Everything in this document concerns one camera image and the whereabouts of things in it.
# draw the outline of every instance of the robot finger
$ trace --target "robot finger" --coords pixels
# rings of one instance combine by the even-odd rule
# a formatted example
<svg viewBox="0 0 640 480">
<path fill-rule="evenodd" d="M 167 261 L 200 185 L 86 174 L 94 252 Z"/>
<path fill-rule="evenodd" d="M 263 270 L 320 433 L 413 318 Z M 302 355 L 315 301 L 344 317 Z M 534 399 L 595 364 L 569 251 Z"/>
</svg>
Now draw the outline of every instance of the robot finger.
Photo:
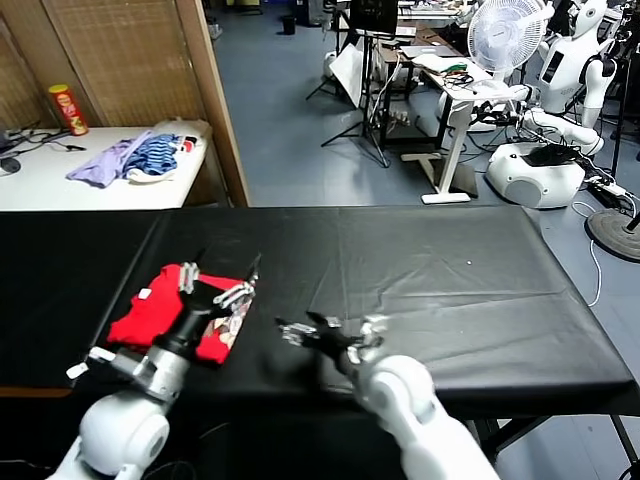
<svg viewBox="0 0 640 480">
<path fill-rule="evenodd" d="M 307 311 L 307 317 L 309 317 L 318 328 L 340 328 L 342 322 L 337 317 L 327 317 L 318 312 Z"/>
</svg>

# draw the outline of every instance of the gray floor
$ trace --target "gray floor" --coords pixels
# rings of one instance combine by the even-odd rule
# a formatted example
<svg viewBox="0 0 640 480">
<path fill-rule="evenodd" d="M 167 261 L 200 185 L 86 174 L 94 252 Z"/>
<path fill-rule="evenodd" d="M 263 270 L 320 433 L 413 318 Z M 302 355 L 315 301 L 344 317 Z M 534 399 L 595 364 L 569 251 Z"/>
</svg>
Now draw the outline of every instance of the gray floor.
<svg viewBox="0 0 640 480">
<path fill-rule="evenodd" d="M 432 190 L 417 165 L 403 164 L 397 155 L 389 154 L 391 167 L 382 169 L 364 142 L 338 140 L 320 148 L 324 140 L 359 120 L 359 114 L 322 93 L 305 102 L 320 81 L 322 60 L 333 49 L 335 37 L 323 38 L 319 29 L 303 27 L 295 36 L 278 35 L 280 13 L 267 9 L 263 16 L 218 17 L 224 34 L 215 49 L 253 204 L 420 205 L 420 195 Z M 412 111 L 433 117 L 436 98 L 430 91 L 413 95 Z M 423 126 L 430 128 L 430 123 Z M 609 127 L 605 125 L 604 130 L 607 144 L 596 162 L 607 166 L 613 142 L 608 140 Z M 638 149 L 631 141 L 623 142 L 618 173 L 620 184 L 633 192 L 640 192 Z M 475 151 L 469 143 L 468 152 Z M 470 164 L 484 170 L 486 162 L 485 155 Z M 500 203 L 477 176 L 480 198 L 473 204 Z M 577 199 L 597 206 L 586 193 Z M 582 219 L 565 209 L 542 212 L 540 224 L 550 248 L 590 302 L 596 270 Z M 634 313 L 640 266 L 600 250 L 596 255 L 603 287 L 593 311 L 640 378 L 640 323 Z M 625 423 L 640 446 L 640 419 L 625 419 Z M 599 416 L 554 418 L 512 445 L 498 461 L 504 480 L 609 480 L 618 478 L 627 466 L 609 418 Z"/>
</svg>

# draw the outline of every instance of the clothes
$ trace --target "clothes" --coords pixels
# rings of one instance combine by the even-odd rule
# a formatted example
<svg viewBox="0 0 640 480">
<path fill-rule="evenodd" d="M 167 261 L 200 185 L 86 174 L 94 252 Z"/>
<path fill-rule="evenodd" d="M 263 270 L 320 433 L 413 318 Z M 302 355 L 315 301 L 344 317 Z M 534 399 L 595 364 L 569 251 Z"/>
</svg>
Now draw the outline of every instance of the clothes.
<svg viewBox="0 0 640 480">
<path fill-rule="evenodd" d="M 148 138 L 129 157 L 125 174 L 137 168 L 148 175 L 162 175 L 174 170 L 178 164 L 174 154 L 178 145 L 178 136 L 170 133 Z"/>
<path fill-rule="evenodd" d="M 107 342 L 149 347 L 154 337 L 166 332 L 180 313 L 182 302 L 178 293 L 179 279 L 180 265 L 165 266 L 160 275 L 153 279 L 149 289 L 141 290 L 131 300 L 129 313 L 111 325 Z M 199 280 L 223 290 L 241 283 L 241 280 L 202 273 Z M 249 305 L 241 307 L 231 318 L 218 319 L 214 325 L 210 325 L 196 349 L 196 355 L 202 360 L 224 362 L 248 308 Z"/>
<path fill-rule="evenodd" d="M 124 176 L 124 166 L 134 151 L 153 133 L 147 130 L 135 139 L 121 140 L 98 156 L 67 174 L 69 180 L 80 180 L 94 187 L 105 188 Z"/>
</svg>

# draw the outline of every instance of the light stand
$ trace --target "light stand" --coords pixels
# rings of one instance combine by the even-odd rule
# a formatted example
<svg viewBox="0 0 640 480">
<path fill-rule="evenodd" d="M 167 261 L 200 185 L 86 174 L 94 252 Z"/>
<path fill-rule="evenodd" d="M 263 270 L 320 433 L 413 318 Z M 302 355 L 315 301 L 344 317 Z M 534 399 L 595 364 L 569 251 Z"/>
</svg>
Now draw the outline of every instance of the light stand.
<svg viewBox="0 0 640 480">
<path fill-rule="evenodd" d="M 346 130 L 343 130 L 337 135 L 334 135 L 333 137 L 331 137 L 329 140 L 327 140 L 320 146 L 326 147 L 327 145 L 337 140 L 338 138 L 360 137 L 360 136 L 363 136 L 365 138 L 368 137 L 378 152 L 378 157 L 379 157 L 378 163 L 380 163 L 380 165 L 383 168 L 389 168 L 389 161 L 384 156 L 384 153 L 382 153 L 382 150 L 380 149 L 380 145 L 378 144 L 378 140 L 375 137 L 373 126 L 369 122 L 369 104 L 371 102 L 371 77 L 373 73 L 373 39 L 374 39 L 373 35 L 367 33 L 366 31 L 364 32 L 364 51 L 363 51 L 364 55 L 362 59 L 361 85 L 362 85 L 362 95 L 365 97 L 365 103 L 364 103 L 362 120 L 350 126 Z M 360 126 L 362 126 L 362 131 L 360 133 L 351 133 L 353 130 L 357 129 Z"/>
<path fill-rule="evenodd" d="M 325 7 L 325 13 L 331 13 L 332 15 L 332 20 L 331 22 L 333 23 L 333 28 L 335 28 L 336 30 L 336 58 L 338 57 L 338 55 L 340 55 L 340 18 L 341 18 L 341 11 L 340 8 L 337 4 L 337 2 L 335 0 L 329 0 L 326 1 L 324 3 L 324 7 Z M 324 86 L 327 83 L 331 83 L 333 84 L 333 92 L 330 92 L 328 90 L 324 89 Z M 316 93 L 318 92 L 323 92 L 323 93 L 327 93 L 329 95 L 334 95 L 334 96 L 338 96 L 340 93 L 340 82 L 337 81 L 336 77 L 334 77 L 333 75 L 324 75 L 324 78 L 322 80 L 322 83 L 320 83 L 320 85 L 318 85 L 316 88 L 313 89 L 313 91 L 307 95 L 305 97 L 305 101 L 309 100 L 311 97 L 313 97 Z"/>
</svg>

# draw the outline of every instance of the pringles can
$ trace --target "pringles can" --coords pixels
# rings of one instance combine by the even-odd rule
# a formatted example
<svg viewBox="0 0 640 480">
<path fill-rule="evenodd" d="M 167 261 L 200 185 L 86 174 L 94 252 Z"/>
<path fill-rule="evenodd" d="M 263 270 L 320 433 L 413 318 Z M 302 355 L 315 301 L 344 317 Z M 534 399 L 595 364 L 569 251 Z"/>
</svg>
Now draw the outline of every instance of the pringles can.
<svg viewBox="0 0 640 480">
<path fill-rule="evenodd" d="M 87 122 L 85 122 L 82 112 L 76 105 L 76 101 L 68 85 L 53 85 L 49 87 L 49 93 L 67 122 L 72 135 L 79 136 L 89 132 Z"/>
</svg>

